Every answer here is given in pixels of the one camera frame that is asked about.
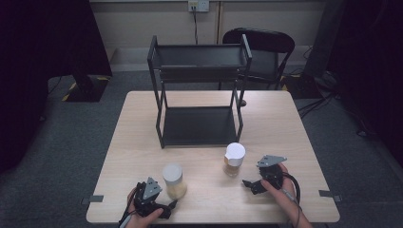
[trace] chair backrest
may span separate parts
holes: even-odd
[[[296,46],[293,38],[285,33],[257,28],[234,28],[229,30],[222,37],[222,43],[239,44],[242,34],[246,35],[251,49],[291,54]]]

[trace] person's left hand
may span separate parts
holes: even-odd
[[[127,196],[127,201],[130,200],[131,196],[134,194],[136,188],[133,188],[131,192]],[[130,202],[127,211],[133,212],[136,208],[134,207],[134,203]],[[125,228],[146,228],[151,222],[157,219],[163,213],[163,208],[159,208],[149,214],[147,217],[141,217],[137,214],[131,216],[130,221],[126,225]]]

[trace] chair seat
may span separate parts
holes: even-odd
[[[278,77],[278,55],[275,52],[251,50],[252,64],[249,68],[249,79],[259,77],[259,81],[275,81]]]

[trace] shelf bottom tier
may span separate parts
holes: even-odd
[[[230,106],[166,109],[164,145],[227,145],[236,139],[234,115]]]

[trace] white lid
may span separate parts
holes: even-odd
[[[232,142],[227,146],[225,158],[231,166],[240,166],[245,157],[245,147],[237,142]]]
[[[166,184],[177,184],[182,181],[182,168],[178,163],[169,163],[163,168],[163,179]]]

